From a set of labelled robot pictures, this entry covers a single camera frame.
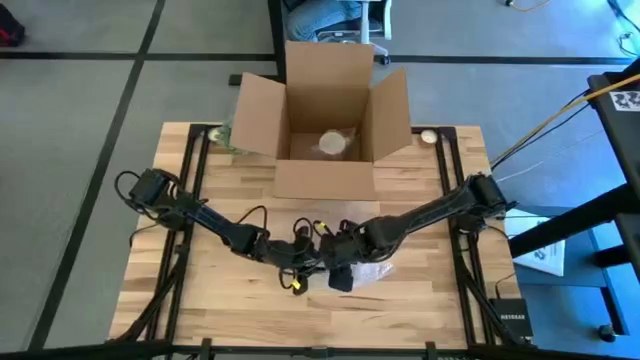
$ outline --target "qr code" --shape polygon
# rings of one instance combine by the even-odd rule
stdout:
[[[616,110],[640,112],[640,91],[612,91],[609,95]]]

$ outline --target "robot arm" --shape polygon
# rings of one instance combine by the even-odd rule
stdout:
[[[509,207],[490,176],[473,175],[446,196],[405,214],[375,217],[362,224],[343,220],[338,232],[322,235],[316,251],[309,236],[313,229],[308,229],[306,235],[305,231],[296,231],[293,244],[269,240],[267,229],[231,222],[178,184],[171,173],[147,169],[129,191],[129,198],[121,197],[137,212],[172,230],[181,230],[187,220],[194,221],[220,236],[233,253],[250,260],[273,264],[281,270],[304,267],[304,277],[313,274],[313,266],[322,263],[330,271],[329,286],[342,291],[351,291],[351,264],[390,258],[412,232],[452,216],[460,228],[472,231],[484,225],[484,218]]]

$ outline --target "box flap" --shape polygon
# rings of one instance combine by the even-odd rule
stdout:
[[[261,76],[243,73],[240,95],[231,131],[231,145],[276,157],[286,119],[285,85]]]
[[[286,46],[287,86],[369,88],[371,45],[287,41]]]
[[[274,194],[299,199],[376,200],[373,164],[279,160]]]
[[[370,149],[370,158],[374,161],[411,144],[409,96],[404,69],[394,71],[371,89],[362,132],[363,152]]]
[[[373,71],[370,45],[287,42],[287,101],[292,132],[356,127]]]

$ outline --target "white paper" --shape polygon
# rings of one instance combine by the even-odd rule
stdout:
[[[505,230],[509,236],[515,236],[547,220],[549,218],[544,216],[512,209],[507,212]],[[519,256],[513,259],[513,262],[552,275],[564,276],[564,246],[565,241],[560,240],[555,244]]]

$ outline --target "green object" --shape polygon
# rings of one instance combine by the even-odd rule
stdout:
[[[218,140],[216,142],[224,146],[224,148],[229,150],[229,152],[233,155],[249,154],[248,151],[231,146],[231,131],[231,122],[225,121],[220,127],[218,127]]]

